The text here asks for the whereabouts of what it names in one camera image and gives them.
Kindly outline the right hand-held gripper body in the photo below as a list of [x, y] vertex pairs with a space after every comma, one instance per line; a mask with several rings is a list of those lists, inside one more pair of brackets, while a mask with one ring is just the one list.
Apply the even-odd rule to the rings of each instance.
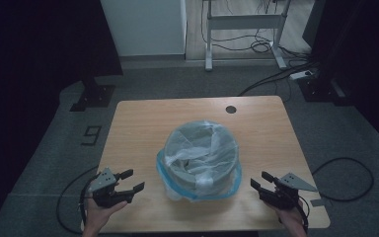
[[299, 191], [316, 192], [317, 189], [293, 173], [287, 173], [272, 183], [275, 190], [262, 188], [259, 197], [262, 201], [279, 209], [292, 209], [299, 201]]

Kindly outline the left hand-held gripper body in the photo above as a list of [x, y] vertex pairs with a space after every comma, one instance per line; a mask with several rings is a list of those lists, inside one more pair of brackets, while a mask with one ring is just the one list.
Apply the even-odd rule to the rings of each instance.
[[100, 207], [112, 207], [117, 203], [126, 201], [131, 203], [133, 196], [123, 196], [115, 190], [115, 186], [119, 180], [114, 177], [114, 173], [109, 167], [106, 167], [97, 178], [91, 182], [88, 192], [92, 195], [92, 199]]

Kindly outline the person's left hand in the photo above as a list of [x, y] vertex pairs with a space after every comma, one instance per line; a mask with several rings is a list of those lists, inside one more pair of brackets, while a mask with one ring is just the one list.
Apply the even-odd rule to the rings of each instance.
[[126, 201], [115, 204], [112, 207], [100, 207], [96, 202], [89, 198], [87, 200], [87, 218], [85, 223], [86, 230], [100, 231], [109, 221], [110, 217], [127, 206]]

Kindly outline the person's right hand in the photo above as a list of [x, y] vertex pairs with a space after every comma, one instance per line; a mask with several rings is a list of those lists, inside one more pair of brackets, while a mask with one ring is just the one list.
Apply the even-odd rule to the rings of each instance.
[[303, 218], [297, 208], [275, 210], [280, 222], [289, 230], [303, 228]]

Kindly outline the black stand base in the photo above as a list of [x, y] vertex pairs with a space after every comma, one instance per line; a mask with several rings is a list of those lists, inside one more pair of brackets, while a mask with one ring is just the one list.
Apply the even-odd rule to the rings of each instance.
[[351, 106], [350, 93], [336, 79], [324, 82], [319, 79], [301, 79], [298, 86], [306, 102], [333, 103], [336, 106]]
[[111, 102], [115, 85], [100, 85], [93, 77], [82, 81], [84, 91], [77, 103], [74, 103], [71, 112], [84, 112], [89, 108], [107, 108]]

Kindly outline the white power strip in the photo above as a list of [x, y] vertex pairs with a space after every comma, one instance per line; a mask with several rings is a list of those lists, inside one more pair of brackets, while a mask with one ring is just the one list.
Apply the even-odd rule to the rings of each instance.
[[305, 70], [305, 71], [300, 71], [300, 72], [290, 74], [289, 79], [294, 81], [294, 80], [304, 79], [312, 75], [313, 73], [310, 70]]

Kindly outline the white partition panel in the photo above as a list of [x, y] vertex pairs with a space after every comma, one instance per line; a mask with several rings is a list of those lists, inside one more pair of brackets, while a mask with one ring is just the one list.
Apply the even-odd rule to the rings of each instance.
[[119, 56], [184, 55], [186, 0], [101, 0]]

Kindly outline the black curtain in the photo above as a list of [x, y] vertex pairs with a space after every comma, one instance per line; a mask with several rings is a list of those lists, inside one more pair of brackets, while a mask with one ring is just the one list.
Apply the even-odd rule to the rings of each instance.
[[102, 0], [0, 0], [0, 108], [51, 105], [121, 64]]
[[303, 39], [317, 79], [336, 79], [379, 132], [379, 0], [314, 0]]

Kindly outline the white-framed desk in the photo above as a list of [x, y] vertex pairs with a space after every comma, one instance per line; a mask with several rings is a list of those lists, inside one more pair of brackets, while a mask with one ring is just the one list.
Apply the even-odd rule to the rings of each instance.
[[252, 30], [266, 29], [276, 30], [273, 41], [269, 43], [270, 50], [274, 56], [276, 64], [280, 69], [286, 69], [287, 64], [279, 48], [280, 39], [283, 33], [285, 22], [288, 16], [288, 10], [291, 0], [286, 0], [283, 10], [280, 14], [259, 14], [259, 15], [236, 15], [225, 16], [212, 14], [212, 0], [202, 0], [207, 2], [207, 20], [206, 20], [206, 44], [204, 68], [211, 71], [213, 67], [212, 60], [212, 39], [211, 33], [217, 30]]

